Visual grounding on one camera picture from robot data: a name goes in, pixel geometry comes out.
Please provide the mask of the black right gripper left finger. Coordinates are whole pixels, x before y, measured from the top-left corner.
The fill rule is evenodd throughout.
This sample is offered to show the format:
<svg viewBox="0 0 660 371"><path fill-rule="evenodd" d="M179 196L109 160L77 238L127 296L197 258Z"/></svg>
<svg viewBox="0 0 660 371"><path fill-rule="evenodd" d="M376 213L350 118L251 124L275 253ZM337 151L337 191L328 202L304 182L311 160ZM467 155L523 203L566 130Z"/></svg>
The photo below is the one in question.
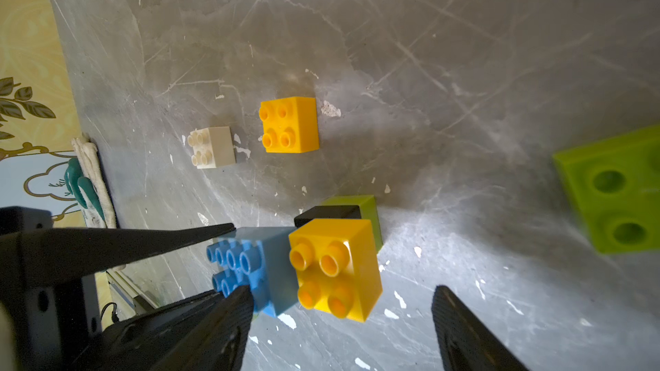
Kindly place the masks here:
<svg viewBox="0 0 660 371"><path fill-rule="evenodd" d="M179 338L152 370L239 370L254 314L248 286L213 302L192 331Z"/></svg>

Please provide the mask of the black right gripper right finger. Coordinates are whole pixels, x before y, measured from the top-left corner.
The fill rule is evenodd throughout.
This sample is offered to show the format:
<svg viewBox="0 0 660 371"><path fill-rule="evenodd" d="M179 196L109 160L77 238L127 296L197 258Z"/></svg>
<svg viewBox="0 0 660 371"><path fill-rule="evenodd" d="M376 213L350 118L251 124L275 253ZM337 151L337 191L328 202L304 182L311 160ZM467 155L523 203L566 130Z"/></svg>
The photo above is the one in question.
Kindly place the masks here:
<svg viewBox="0 0 660 371"><path fill-rule="evenodd" d="M444 369L527 370L449 287L436 287L431 313Z"/></svg>

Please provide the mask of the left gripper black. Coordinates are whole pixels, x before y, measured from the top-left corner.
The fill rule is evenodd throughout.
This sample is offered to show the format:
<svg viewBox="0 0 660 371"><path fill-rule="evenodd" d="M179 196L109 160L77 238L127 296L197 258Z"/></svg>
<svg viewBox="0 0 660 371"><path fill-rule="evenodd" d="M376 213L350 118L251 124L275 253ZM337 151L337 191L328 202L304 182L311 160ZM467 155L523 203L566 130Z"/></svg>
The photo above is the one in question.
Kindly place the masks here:
<svg viewBox="0 0 660 371"><path fill-rule="evenodd" d="M150 370L224 297L206 291L102 332L99 271L232 235L231 223L182 230L56 228L48 211L1 210L1 307L25 370Z"/></svg>

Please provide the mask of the blue lego brick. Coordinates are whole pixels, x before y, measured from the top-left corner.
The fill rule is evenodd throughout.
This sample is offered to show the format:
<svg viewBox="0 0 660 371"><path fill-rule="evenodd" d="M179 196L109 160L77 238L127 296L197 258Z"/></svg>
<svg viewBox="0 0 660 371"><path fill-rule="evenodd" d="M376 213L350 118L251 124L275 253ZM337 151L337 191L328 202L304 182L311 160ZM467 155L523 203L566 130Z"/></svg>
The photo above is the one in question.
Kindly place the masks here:
<svg viewBox="0 0 660 371"><path fill-rule="evenodd" d="M214 290L229 296L248 286L254 312L276 318L297 303L297 274L290 263L293 227L246 227L221 236L206 247L208 260L220 272L211 277Z"/></svg>

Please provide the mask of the green lego brick studs up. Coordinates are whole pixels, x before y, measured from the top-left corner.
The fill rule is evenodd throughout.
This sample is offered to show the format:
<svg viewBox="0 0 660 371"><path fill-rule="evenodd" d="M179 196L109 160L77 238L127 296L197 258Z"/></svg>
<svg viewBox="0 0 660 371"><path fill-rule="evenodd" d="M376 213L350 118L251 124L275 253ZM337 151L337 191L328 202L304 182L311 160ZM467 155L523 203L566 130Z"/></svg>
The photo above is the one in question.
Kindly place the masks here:
<svg viewBox="0 0 660 371"><path fill-rule="evenodd" d="M371 221L372 232L376 244L376 252L383 248L383 237L374 195L335 196L324 200L322 205L356 205L363 219Z"/></svg>

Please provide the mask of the black lego brick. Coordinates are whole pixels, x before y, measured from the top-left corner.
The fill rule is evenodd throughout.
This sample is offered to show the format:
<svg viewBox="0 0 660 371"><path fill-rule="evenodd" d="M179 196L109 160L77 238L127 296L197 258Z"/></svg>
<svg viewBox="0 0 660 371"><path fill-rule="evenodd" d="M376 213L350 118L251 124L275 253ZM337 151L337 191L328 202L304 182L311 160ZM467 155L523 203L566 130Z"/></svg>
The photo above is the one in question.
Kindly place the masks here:
<svg viewBox="0 0 660 371"><path fill-rule="evenodd" d="M296 228L301 228L305 224L315 219L361 219L361 211L357 205L318 205L304 211L294 218Z"/></svg>

